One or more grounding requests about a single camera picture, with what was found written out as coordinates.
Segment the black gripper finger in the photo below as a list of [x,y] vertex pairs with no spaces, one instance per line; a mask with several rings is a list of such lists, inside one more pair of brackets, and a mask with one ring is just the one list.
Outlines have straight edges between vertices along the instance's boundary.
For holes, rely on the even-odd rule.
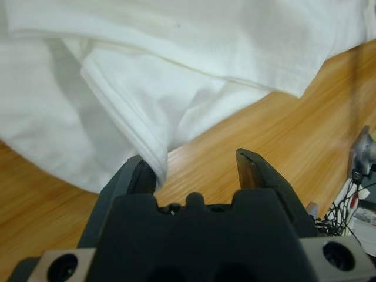
[[317,237],[318,231],[290,183],[260,154],[236,150],[240,188],[271,189],[300,238]]
[[115,198],[126,194],[154,194],[155,189],[156,175],[152,168],[139,155],[128,159],[100,192],[77,247],[96,246]]

